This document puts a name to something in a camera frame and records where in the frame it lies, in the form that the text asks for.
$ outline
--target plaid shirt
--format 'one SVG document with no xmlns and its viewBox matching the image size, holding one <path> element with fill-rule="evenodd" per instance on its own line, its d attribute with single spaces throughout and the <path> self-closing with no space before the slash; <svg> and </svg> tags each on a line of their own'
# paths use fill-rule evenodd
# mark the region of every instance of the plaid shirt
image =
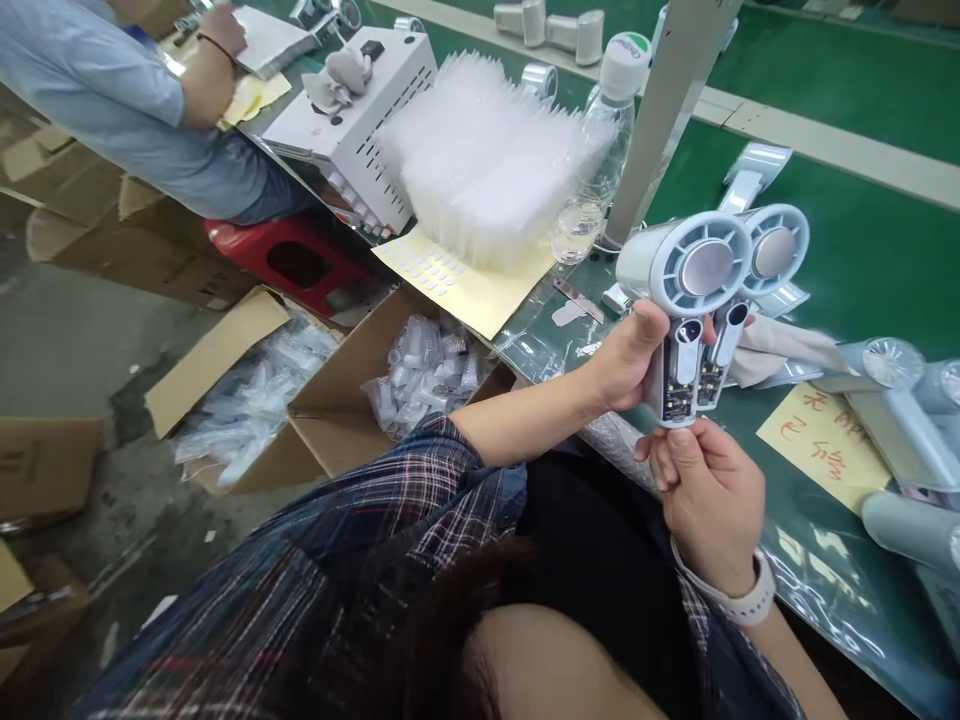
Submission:
<svg viewBox="0 0 960 720">
<path fill-rule="evenodd" d="M 485 469 L 453 423 L 427 418 L 255 530 L 134 640 L 74 717 L 348 716 L 345 695 L 418 593 L 464 553 L 511 534 L 525 488 L 523 466 Z M 658 531 L 669 555 L 666 527 Z M 802 718 L 743 634 L 679 580 L 706 714 Z"/>
</svg>

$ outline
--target green workbench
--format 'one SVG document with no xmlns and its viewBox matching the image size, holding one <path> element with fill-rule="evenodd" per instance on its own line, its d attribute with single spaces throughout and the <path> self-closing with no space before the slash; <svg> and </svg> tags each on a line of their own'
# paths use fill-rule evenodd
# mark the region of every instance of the green workbench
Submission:
<svg viewBox="0 0 960 720">
<path fill-rule="evenodd" d="M 278 11 L 292 3 L 256 4 L 282 14 Z M 450 4 L 490 12 L 471 0 Z M 365 0 L 360 5 L 365 24 L 393 26 L 398 13 Z M 660 3 L 602 0 L 592 6 L 607 11 L 609 36 L 621 30 L 652 33 Z M 576 14 L 583 7 L 552 0 L 550 12 Z M 734 44 L 710 78 L 712 87 L 960 163 L 954 120 L 960 110 L 960 52 L 761 8 L 743 8 L 740 22 Z M 427 30 L 438 62 L 476 49 L 501 58 L 514 79 L 528 62 L 430 23 Z M 301 87 L 300 73 L 316 71 L 323 54 L 287 71 L 294 92 Z M 582 106 L 589 89 L 588 81 L 563 74 L 558 102 Z M 257 134 L 268 127 L 293 97 L 267 108 L 244 131 Z M 741 137 L 691 122 L 648 221 L 716 207 L 723 176 L 743 145 Z M 798 206 L 811 225 L 808 257 L 795 280 L 812 298 L 792 320 L 840 340 L 901 336 L 931 360 L 960 356 L 957 322 L 946 310 L 960 268 L 960 216 L 800 157 L 759 200 L 773 202 Z M 566 298 L 551 281 L 567 277 L 599 305 L 614 282 L 613 271 L 603 257 L 573 269 L 554 267 L 495 338 L 498 354 L 534 382 L 585 362 L 615 318 L 611 313 L 600 325 L 585 317 L 557 327 L 551 315 Z M 922 303 L 936 308 L 918 312 Z M 874 544 L 859 518 L 756 436 L 786 392 L 727 390 L 713 413 L 766 473 L 762 542 L 781 599 L 917 715 L 958 717 L 960 672 L 907 564 Z M 637 411 L 624 416 L 642 427 Z"/>
</svg>

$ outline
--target hand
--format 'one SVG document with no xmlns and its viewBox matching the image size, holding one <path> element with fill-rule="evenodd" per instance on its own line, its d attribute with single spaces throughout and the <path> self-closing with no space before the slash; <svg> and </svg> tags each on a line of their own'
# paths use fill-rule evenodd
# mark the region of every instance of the hand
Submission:
<svg viewBox="0 0 960 720">
<path fill-rule="evenodd" d="M 717 341 L 712 319 L 704 322 L 703 342 Z M 643 401 L 642 382 L 654 351 L 670 330 L 670 318 L 650 300 L 639 300 L 610 331 L 590 361 L 584 365 L 590 382 L 600 393 L 606 410 L 630 410 Z"/>
<path fill-rule="evenodd" d="M 637 443 L 663 495 L 663 516 L 684 563 L 732 598 L 756 584 L 753 551 L 764 517 L 764 477 L 730 435 L 707 418 L 657 428 Z"/>
<path fill-rule="evenodd" d="M 214 5 L 200 20 L 200 32 L 223 48 L 230 57 L 236 57 L 247 47 L 243 26 L 233 16 L 229 3 Z"/>
</svg>

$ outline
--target person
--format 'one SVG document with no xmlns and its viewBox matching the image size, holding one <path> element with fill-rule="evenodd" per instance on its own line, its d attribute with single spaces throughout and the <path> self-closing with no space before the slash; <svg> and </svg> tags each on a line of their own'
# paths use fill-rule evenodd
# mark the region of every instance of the person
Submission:
<svg viewBox="0 0 960 720">
<path fill-rule="evenodd" d="M 640 302 L 581 368 L 428 416 L 295 501 L 75 717 L 845 717 L 775 605 L 725 607 L 765 572 L 763 474 L 728 434 L 641 440 L 662 507 L 561 445 L 642 400 L 668 327 Z"/>
<path fill-rule="evenodd" d="M 201 20 L 178 79 L 117 27 L 105 0 L 0 3 L 0 81 L 76 140 L 198 215 L 255 225 L 311 207 L 309 193 L 217 121 L 245 47 L 229 5 Z"/>
</svg>

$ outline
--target red stool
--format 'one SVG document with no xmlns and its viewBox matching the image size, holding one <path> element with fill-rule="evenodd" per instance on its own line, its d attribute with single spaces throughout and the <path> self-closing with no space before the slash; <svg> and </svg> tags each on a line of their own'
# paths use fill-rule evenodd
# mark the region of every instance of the red stool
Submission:
<svg viewBox="0 0 960 720">
<path fill-rule="evenodd" d="M 318 227 L 316 216 L 310 214 L 252 227 L 222 220 L 204 224 L 223 255 L 324 317 L 346 309 L 353 291 L 373 280 L 337 247 L 334 231 Z"/>
</svg>

